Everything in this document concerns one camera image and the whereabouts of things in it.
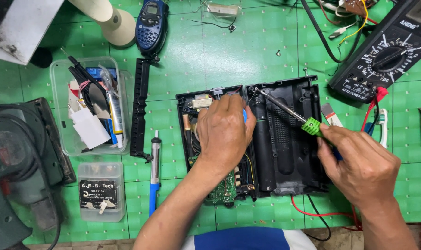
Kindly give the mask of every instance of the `plastic storage box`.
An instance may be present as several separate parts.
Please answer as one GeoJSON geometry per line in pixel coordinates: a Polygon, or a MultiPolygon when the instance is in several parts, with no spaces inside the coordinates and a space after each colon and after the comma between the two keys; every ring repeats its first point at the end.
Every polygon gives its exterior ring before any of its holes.
{"type": "MultiPolygon", "coordinates": [[[[92,58],[81,58],[77,59],[83,67],[97,67],[98,64],[106,68],[118,69],[117,62],[109,56],[92,57],[92,58]]],[[[82,152],[86,149],[86,145],[81,141],[80,136],[73,128],[73,121],[69,118],[69,110],[67,107],[69,98],[69,84],[74,81],[73,75],[70,73],[68,68],[73,66],[69,60],[56,60],[50,65],[50,77],[53,89],[53,100],[54,100],[54,114],[56,124],[59,128],[59,135],[61,138],[62,151],[68,156],[81,156],[81,155],[96,155],[96,154],[126,154],[129,152],[127,146],[128,141],[128,109],[127,99],[125,93],[125,79],[129,81],[129,72],[120,72],[118,77],[118,92],[119,92],[119,104],[121,106],[121,117],[123,118],[122,125],[124,127],[123,134],[123,147],[111,147],[110,144],[103,144],[93,148],[91,151],[82,152]]]]}
{"type": "Polygon", "coordinates": [[[78,167],[81,219],[118,222],[125,214],[121,162],[81,163],[78,167]]]}

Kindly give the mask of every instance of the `green soldering iron handle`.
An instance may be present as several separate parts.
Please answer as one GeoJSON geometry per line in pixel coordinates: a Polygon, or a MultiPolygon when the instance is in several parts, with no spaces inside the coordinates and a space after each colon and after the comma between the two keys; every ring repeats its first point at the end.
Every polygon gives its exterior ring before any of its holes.
{"type": "Polygon", "coordinates": [[[309,117],[309,119],[303,124],[302,130],[306,131],[310,135],[324,138],[323,133],[320,131],[320,122],[315,120],[313,117],[309,117]]]}

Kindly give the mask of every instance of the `digital multimeter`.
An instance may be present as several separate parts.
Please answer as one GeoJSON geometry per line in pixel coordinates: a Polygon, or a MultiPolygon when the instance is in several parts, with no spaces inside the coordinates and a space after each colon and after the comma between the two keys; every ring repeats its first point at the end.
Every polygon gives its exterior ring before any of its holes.
{"type": "Polygon", "coordinates": [[[421,59],[421,0],[403,0],[391,9],[329,82],[360,102],[374,98],[369,83],[388,88],[421,59]]]}
{"type": "Polygon", "coordinates": [[[136,22],[135,39],[141,54],[155,58],[165,42],[169,6],[161,0],[144,0],[136,22]]]}

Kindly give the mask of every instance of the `green tabletop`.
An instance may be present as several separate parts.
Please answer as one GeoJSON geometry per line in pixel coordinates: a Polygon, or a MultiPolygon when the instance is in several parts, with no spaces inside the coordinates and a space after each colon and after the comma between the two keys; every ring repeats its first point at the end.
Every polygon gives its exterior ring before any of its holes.
{"type": "MultiPolygon", "coordinates": [[[[110,0],[113,6],[138,16],[142,0],[110,0]]],[[[218,3],[233,4],[233,0],[219,0],[218,3]]],[[[159,55],[158,68],[150,69],[149,97],[147,98],[145,151],[150,152],[150,139],[158,129],[162,138],[160,204],[174,187],[185,177],[187,171],[176,112],[176,94],[199,91],[218,86],[272,82],[317,74],[321,103],[329,102],[344,127],[359,130],[368,105],[353,103],[327,88],[337,63],[325,51],[306,12],[299,3],[292,8],[293,1],[280,5],[280,0],[244,0],[237,17],[236,30],[230,33],[214,25],[199,25],[188,21],[215,20],[195,12],[199,6],[196,0],[169,1],[169,32],[166,44],[159,55]],[[275,55],[280,49],[281,56],[275,55]]],[[[339,28],[329,23],[317,3],[309,3],[319,26],[327,37],[339,28]]],[[[380,0],[370,9],[369,17],[381,21],[392,8],[392,2],[380,0]]],[[[353,19],[342,19],[345,26],[353,19]]],[[[338,57],[337,43],[342,37],[329,41],[338,57]]],[[[353,37],[341,46],[342,58],[352,45],[353,37]]],[[[116,49],[104,37],[100,27],[69,2],[49,27],[41,47],[53,51],[53,59],[65,59],[59,49],[75,58],[111,56],[119,69],[134,74],[136,58],[141,57],[136,45],[127,49],[116,49]]],[[[132,85],[126,86],[132,100],[132,85]]],[[[389,95],[380,103],[389,111],[388,150],[402,160],[402,167],[396,181],[396,196],[403,217],[408,222],[421,222],[421,60],[414,65],[389,89],[389,95]]],[[[0,61],[0,103],[28,101],[45,97],[53,108],[53,94],[49,69],[34,65],[19,66],[0,61]]],[[[380,126],[374,131],[374,138],[380,140],[380,126]]],[[[64,218],[60,241],[90,241],[105,239],[135,238],[149,216],[150,165],[143,159],[129,155],[98,155],[70,157],[76,170],[81,162],[122,162],[124,164],[126,216],[118,223],[85,222],[80,219],[77,184],[63,187],[64,218]]],[[[319,212],[350,211],[350,204],[343,195],[332,187],[328,194],[314,194],[313,200],[319,212]]],[[[295,199],[299,208],[313,213],[305,196],[295,199]]],[[[28,226],[35,228],[25,244],[50,243],[54,231],[41,232],[37,229],[29,209],[15,206],[19,217],[28,226]]],[[[330,226],[352,225],[343,216],[326,218],[330,226]]],[[[323,227],[321,220],[297,212],[290,196],[259,198],[236,201],[233,208],[205,206],[199,210],[190,234],[240,226],[269,226],[283,229],[323,227]]]]}

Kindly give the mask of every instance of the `glue tube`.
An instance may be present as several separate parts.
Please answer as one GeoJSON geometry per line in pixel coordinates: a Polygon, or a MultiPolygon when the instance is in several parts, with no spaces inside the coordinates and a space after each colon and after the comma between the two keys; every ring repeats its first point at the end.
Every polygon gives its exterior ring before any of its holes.
{"type": "Polygon", "coordinates": [[[118,97],[114,94],[107,93],[110,104],[110,117],[112,118],[113,133],[118,140],[118,148],[122,148],[122,134],[124,129],[122,127],[121,107],[119,106],[118,97]]]}

